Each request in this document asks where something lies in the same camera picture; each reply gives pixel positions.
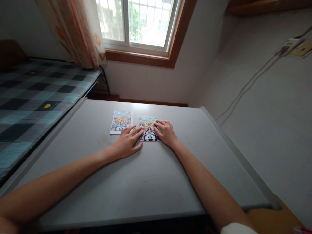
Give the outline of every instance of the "electrical outlet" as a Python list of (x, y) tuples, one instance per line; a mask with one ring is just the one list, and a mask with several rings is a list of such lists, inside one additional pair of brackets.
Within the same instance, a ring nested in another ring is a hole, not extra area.
[(304, 40), (289, 55), (304, 57), (312, 51), (312, 40)]
[(287, 50), (281, 54), (281, 56), (287, 56), (290, 52), (292, 52), (298, 45), (302, 43), (303, 39), (295, 39), (295, 38), (290, 38), (288, 39), (285, 44), (282, 46), (286, 46)]

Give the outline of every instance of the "wooden window frame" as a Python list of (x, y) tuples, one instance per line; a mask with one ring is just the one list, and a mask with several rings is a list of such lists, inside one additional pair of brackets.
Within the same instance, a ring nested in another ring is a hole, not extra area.
[(188, 29), (195, 4), (196, 0), (181, 1), (181, 7), (176, 20), (168, 57), (105, 49), (106, 59), (156, 67), (175, 68), (176, 60)]

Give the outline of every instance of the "bed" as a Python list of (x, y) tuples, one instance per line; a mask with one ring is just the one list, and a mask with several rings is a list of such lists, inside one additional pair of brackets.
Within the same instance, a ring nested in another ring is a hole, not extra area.
[(0, 71), (0, 185), (102, 77), (72, 63), (8, 61)]

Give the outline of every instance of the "wooden shelf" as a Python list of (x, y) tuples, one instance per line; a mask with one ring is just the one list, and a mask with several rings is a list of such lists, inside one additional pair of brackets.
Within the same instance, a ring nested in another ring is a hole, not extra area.
[(231, 0), (227, 12), (238, 16), (253, 16), (312, 7), (312, 0)]

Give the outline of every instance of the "curtain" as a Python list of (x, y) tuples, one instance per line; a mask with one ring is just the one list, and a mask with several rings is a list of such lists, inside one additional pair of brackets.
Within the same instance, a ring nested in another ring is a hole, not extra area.
[(84, 68), (106, 64), (96, 2), (36, 0), (66, 61)]

